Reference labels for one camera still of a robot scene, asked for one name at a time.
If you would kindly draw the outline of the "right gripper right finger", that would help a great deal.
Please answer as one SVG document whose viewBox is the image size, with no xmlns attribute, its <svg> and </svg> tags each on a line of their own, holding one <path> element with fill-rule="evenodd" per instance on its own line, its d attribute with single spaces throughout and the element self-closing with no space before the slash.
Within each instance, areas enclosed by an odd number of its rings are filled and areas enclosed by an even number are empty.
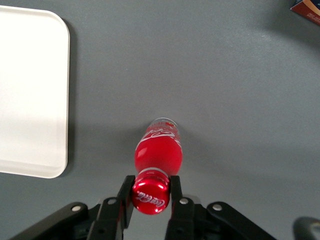
<svg viewBox="0 0 320 240">
<path fill-rule="evenodd" d="M 274 237 L 229 204 L 203 207 L 182 194 L 180 177 L 170 178 L 171 217 L 167 240 L 273 240 Z"/>
</svg>

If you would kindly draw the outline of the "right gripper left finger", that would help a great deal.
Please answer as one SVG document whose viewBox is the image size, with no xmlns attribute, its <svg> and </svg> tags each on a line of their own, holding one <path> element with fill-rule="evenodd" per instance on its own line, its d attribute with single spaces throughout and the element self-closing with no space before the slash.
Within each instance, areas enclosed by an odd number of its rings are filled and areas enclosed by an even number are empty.
<svg viewBox="0 0 320 240">
<path fill-rule="evenodd" d="M 125 177 L 117 196 L 89 209 L 72 202 L 19 234 L 16 240 L 122 240 L 133 212 L 130 200 L 134 175 Z"/>
</svg>

